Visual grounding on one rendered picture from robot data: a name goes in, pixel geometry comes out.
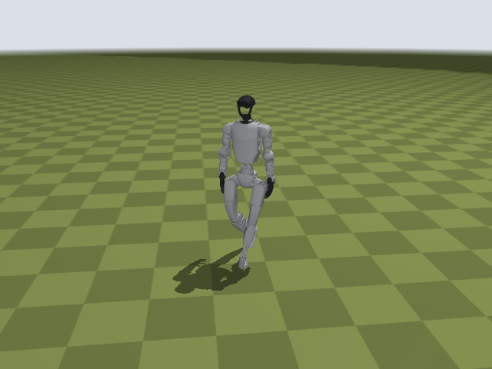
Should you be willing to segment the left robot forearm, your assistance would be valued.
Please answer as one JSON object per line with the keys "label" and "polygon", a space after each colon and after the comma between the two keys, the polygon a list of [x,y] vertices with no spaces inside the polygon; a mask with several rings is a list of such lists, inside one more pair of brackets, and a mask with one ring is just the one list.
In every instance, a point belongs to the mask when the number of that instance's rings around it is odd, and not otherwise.
{"label": "left robot forearm", "polygon": [[[273,153],[273,157],[274,157],[274,153]],[[266,175],[267,175],[267,178],[266,179],[268,180],[268,178],[271,178],[272,179],[272,182],[273,182],[275,180],[275,176],[274,176],[274,159],[273,160],[270,160],[270,161],[265,161],[265,165],[266,165]]]}

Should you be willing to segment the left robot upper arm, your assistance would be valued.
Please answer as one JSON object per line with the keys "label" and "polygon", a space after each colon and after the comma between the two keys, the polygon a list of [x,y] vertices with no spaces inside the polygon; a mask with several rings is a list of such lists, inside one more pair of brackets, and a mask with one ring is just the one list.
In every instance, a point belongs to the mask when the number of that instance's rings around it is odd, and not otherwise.
{"label": "left robot upper arm", "polygon": [[265,161],[273,160],[274,157],[271,151],[271,146],[272,146],[271,126],[259,124],[258,130],[260,135],[263,137],[262,141],[263,141],[264,153],[262,154],[262,157]]}

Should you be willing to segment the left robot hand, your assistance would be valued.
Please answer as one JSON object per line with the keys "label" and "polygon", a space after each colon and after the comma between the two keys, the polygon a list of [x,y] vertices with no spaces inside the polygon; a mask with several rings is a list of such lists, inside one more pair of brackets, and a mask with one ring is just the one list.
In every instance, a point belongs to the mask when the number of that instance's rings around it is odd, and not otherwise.
{"label": "left robot hand", "polygon": [[266,196],[266,197],[264,196],[264,199],[265,199],[265,198],[268,198],[268,197],[271,195],[271,193],[272,193],[272,191],[273,191],[273,188],[274,188],[274,181],[272,182],[272,179],[271,179],[271,178],[268,178],[268,180],[267,180],[267,184],[268,184],[268,190],[267,190],[267,192],[265,193],[265,196]]}

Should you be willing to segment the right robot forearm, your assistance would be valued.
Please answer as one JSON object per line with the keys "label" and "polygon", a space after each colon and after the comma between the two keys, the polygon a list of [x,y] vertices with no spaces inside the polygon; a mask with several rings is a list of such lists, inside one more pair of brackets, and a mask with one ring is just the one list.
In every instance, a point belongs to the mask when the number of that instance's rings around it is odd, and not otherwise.
{"label": "right robot forearm", "polygon": [[227,168],[228,168],[228,157],[224,157],[219,155],[219,160],[220,160],[220,165],[219,165],[219,176],[221,172],[224,172],[224,176],[227,174]]}

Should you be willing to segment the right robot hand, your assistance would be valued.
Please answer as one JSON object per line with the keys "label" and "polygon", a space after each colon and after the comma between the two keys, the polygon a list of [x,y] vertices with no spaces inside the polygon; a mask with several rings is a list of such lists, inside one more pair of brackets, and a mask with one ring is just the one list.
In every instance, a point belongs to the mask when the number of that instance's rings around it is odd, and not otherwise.
{"label": "right robot hand", "polygon": [[226,176],[224,176],[224,172],[221,172],[220,173],[220,187],[221,187],[221,192],[224,194],[224,180],[226,178]]}

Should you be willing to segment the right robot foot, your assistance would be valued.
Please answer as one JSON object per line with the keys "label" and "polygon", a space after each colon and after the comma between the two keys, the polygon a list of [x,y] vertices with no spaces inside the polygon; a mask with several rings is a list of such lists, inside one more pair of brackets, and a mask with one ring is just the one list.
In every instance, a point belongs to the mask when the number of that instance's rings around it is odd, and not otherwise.
{"label": "right robot foot", "polygon": [[255,228],[255,231],[254,231],[254,237],[253,237],[253,240],[251,242],[251,245],[249,246],[250,248],[254,247],[254,243],[255,243],[255,236],[257,234],[257,231],[258,231],[258,227],[256,226]]}

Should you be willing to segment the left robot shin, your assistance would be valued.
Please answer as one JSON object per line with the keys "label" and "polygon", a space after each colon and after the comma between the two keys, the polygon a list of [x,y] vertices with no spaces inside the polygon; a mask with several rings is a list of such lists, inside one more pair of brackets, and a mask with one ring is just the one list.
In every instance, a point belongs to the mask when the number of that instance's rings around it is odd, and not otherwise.
{"label": "left robot shin", "polygon": [[[256,228],[256,226],[255,226],[255,228]],[[253,225],[250,225],[248,228],[245,228],[244,238],[243,238],[243,249],[242,249],[242,252],[241,252],[241,258],[242,258],[243,255],[246,258],[246,254],[248,252],[248,248],[251,245],[251,242],[252,242],[253,237],[254,237],[255,228],[254,228]]]}

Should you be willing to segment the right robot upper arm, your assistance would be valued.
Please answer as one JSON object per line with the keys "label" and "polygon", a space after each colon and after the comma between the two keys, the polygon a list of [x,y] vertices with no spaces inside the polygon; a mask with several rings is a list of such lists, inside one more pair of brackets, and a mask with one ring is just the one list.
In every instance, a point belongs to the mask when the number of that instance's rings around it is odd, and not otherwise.
{"label": "right robot upper arm", "polygon": [[219,155],[227,157],[230,155],[230,145],[231,145],[231,126],[234,122],[227,123],[222,128],[222,143],[223,146],[219,149]]}

